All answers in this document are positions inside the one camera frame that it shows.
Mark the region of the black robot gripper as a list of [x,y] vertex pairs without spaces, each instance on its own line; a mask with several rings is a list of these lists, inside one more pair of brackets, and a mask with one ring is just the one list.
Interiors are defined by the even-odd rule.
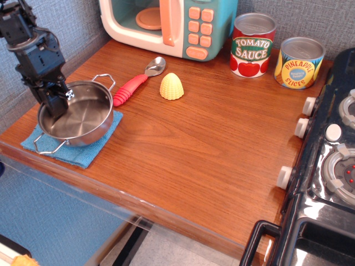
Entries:
[[74,97],[65,84],[62,66],[65,63],[57,37],[47,28],[35,27],[32,37],[18,44],[7,44],[19,61],[16,71],[32,90],[44,93],[43,106],[47,113],[58,119],[67,112],[68,101]]

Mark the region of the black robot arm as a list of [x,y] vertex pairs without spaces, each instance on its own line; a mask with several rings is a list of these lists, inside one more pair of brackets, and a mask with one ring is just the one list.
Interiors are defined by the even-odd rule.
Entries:
[[49,29],[37,26],[26,1],[1,1],[1,37],[16,56],[16,71],[36,100],[54,119],[65,114],[74,93],[65,84],[65,59],[58,38]]

